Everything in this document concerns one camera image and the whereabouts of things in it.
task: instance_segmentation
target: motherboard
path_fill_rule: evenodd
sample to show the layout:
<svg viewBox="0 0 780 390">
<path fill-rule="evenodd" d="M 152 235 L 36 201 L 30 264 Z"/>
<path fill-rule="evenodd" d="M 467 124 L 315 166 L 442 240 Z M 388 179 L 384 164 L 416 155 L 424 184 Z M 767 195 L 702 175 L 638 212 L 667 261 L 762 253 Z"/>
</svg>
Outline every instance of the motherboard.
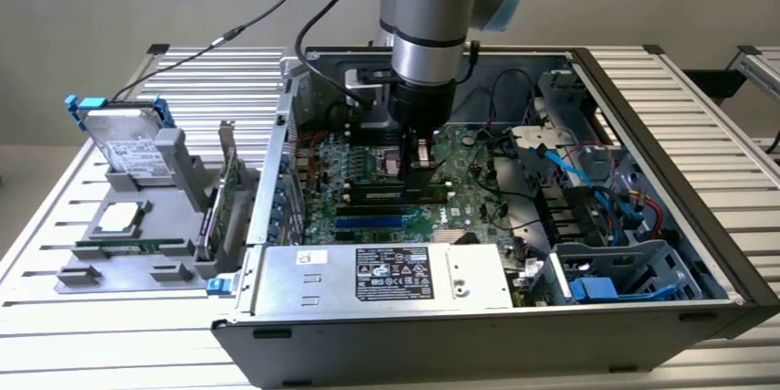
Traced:
<svg viewBox="0 0 780 390">
<path fill-rule="evenodd" d="M 438 163 L 434 182 L 447 182 L 448 201 L 436 205 L 352 206 L 350 184 L 398 184 L 399 148 L 356 146 L 343 134 L 302 140 L 299 175 L 306 180 L 306 244 L 384 242 L 495 243 L 502 253 L 515 245 L 502 197 L 476 178 L 495 181 L 492 157 L 479 145 L 484 128 L 447 125 L 434 136 Z"/>
</svg>

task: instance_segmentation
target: warning label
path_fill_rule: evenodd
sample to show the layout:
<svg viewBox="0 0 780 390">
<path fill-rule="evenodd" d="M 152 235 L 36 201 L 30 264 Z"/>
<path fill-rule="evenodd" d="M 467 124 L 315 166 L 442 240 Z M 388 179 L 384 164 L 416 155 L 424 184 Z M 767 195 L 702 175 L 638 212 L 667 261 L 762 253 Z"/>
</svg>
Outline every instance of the warning label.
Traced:
<svg viewBox="0 0 780 390">
<path fill-rule="evenodd" d="M 134 178 L 171 176 L 152 139 L 107 142 L 107 147 L 111 150 L 111 162 L 119 168 L 116 171 L 126 172 Z"/>
<path fill-rule="evenodd" d="M 358 248 L 355 295 L 360 301 L 434 298 L 428 248 Z"/>
</svg>

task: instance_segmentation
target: hard drive label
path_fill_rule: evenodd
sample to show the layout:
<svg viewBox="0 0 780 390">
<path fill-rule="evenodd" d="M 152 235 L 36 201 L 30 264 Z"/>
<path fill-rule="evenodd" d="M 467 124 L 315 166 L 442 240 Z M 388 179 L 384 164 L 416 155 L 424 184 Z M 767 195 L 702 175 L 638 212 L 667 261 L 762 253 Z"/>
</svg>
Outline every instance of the hard drive label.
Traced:
<svg viewBox="0 0 780 390">
<path fill-rule="evenodd" d="M 107 142 L 112 152 L 112 165 L 118 172 L 134 178 L 170 177 L 168 166 L 152 139 Z"/>
<path fill-rule="evenodd" d="M 358 248 L 355 296 L 360 301 L 434 298 L 428 248 Z"/>
</svg>

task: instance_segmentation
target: green circuit board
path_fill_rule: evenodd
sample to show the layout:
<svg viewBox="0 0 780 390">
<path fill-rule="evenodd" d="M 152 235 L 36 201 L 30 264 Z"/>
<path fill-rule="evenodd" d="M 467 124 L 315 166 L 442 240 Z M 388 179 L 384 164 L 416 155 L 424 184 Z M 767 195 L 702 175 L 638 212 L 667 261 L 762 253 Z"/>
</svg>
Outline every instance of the green circuit board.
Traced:
<svg viewBox="0 0 780 390">
<path fill-rule="evenodd" d="M 475 140 L 467 146 L 463 138 Z M 512 234 L 490 224 L 480 215 L 484 204 L 492 213 L 502 199 L 479 187 L 470 174 L 470 164 L 479 151 L 478 130 L 463 125 L 448 125 L 434 138 L 434 158 L 443 161 L 434 181 L 452 183 L 455 196 L 443 205 L 403 206 L 403 219 L 394 218 L 395 224 L 384 227 L 336 226 L 339 207 L 350 206 L 343 199 L 344 183 L 358 184 L 400 183 L 396 174 L 398 148 L 350 146 L 336 135 L 326 137 L 310 152 L 306 165 L 306 243 L 331 245 L 384 242 L 436 242 L 455 237 L 460 232 L 474 232 L 480 242 L 495 243 L 502 248 L 512 245 Z M 475 164 L 487 169 L 487 154 L 483 150 Z M 506 218 L 496 218 L 496 224 L 508 227 Z"/>
</svg>

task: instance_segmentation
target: white wall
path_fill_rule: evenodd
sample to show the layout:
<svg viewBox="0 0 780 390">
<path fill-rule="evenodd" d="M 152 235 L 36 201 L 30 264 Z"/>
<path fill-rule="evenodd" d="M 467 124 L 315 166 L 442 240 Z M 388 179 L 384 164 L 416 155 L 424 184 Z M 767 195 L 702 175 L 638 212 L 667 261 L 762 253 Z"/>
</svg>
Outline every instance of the white wall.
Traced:
<svg viewBox="0 0 780 390">
<path fill-rule="evenodd" d="M 0 143 L 80 142 L 64 95 L 110 94 L 150 43 L 204 45 L 274 1 L 0 0 Z M 288 45 L 326 2 L 291 0 L 238 44 Z M 308 42 L 364 43 L 376 31 L 376 2 L 346 0 Z M 684 67 L 718 68 L 738 44 L 780 46 L 779 31 L 776 0 L 524 0 L 508 31 L 475 37 L 490 44 L 656 43 Z M 748 96 L 730 109 L 752 134 L 775 130 L 780 106 L 770 100 Z"/>
</svg>

